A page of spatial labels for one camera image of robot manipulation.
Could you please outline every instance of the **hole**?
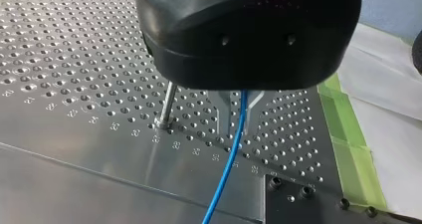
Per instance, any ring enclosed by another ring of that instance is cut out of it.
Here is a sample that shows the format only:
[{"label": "hole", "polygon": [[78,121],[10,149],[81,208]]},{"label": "hole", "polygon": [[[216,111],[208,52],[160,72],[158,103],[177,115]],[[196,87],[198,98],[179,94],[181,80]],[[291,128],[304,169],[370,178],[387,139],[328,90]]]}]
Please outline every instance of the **hole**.
[{"label": "hole", "polygon": [[122,109],[120,109],[120,111],[122,113],[128,113],[128,112],[130,112],[130,109],[128,109],[128,108],[122,108]]},{"label": "hole", "polygon": [[290,201],[290,202],[295,202],[295,197],[294,197],[294,196],[292,196],[292,195],[289,195],[289,196],[288,196],[288,201]]},{"label": "hole", "polygon": [[109,107],[109,102],[101,102],[100,106],[102,106],[103,108],[107,108]]}]

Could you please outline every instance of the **white surface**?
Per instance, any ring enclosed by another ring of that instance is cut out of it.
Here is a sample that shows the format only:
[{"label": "white surface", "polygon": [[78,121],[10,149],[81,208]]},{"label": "white surface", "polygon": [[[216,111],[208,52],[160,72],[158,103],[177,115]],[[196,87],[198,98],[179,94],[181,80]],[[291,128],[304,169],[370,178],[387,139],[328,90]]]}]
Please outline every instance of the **white surface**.
[{"label": "white surface", "polygon": [[422,219],[422,76],[410,46],[359,25],[338,69],[389,210]]},{"label": "white surface", "polygon": [[350,98],[389,210],[422,219],[422,121]]},{"label": "white surface", "polygon": [[338,69],[341,89],[382,108],[422,119],[422,76],[413,67],[411,47],[359,25]]}]

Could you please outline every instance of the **black plastic housing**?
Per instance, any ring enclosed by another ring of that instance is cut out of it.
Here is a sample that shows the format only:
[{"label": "black plastic housing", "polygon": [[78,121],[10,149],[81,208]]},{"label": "black plastic housing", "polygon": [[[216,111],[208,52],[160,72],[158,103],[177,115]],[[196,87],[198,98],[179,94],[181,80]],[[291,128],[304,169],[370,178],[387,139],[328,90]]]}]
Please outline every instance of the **black plastic housing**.
[{"label": "black plastic housing", "polygon": [[292,90],[335,72],[361,0],[136,0],[157,70],[204,90]]}]

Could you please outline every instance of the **blue cable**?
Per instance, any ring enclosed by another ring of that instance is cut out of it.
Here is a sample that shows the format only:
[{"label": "blue cable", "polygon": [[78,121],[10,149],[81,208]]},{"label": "blue cable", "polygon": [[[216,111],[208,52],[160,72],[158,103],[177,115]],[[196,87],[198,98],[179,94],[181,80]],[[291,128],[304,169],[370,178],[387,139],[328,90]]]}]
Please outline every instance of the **blue cable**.
[{"label": "blue cable", "polygon": [[227,178],[229,177],[230,171],[232,170],[233,162],[236,158],[236,153],[239,148],[240,138],[242,137],[243,126],[246,119],[246,106],[248,104],[247,91],[242,91],[241,94],[241,105],[240,105],[240,117],[239,126],[233,140],[232,150],[227,160],[226,167],[224,167],[223,175],[221,176],[220,183],[217,186],[217,190],[214,193],[214,197],[211,200],[210,206],[208,207],[207,213],[204,216],[202,224],[208,224],[211,220],[212,214],[214,213],[215,207],[217,206],[218,200],[220,200],[221,193],[223,192],[224,186],[226,185]]}]

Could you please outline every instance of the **black robotic end effector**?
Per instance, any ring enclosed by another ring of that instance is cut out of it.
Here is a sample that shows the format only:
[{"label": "black robotic end effector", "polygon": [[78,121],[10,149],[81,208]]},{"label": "black robotic end effector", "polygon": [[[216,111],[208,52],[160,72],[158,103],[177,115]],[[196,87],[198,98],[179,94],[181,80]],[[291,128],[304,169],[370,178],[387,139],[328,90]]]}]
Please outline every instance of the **black robotic end effector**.
[{"label": "black robotic end effector", "polygon": [[361,0],[136,0],[157,70],[202,90],[293,90],[338,67]]},{"label": "black robotic end effector", "polygon": [[272,175],[265,176],[265,224],[405,224],[421,223],[377,210],[372,206],[352,205],[346,198]]}]

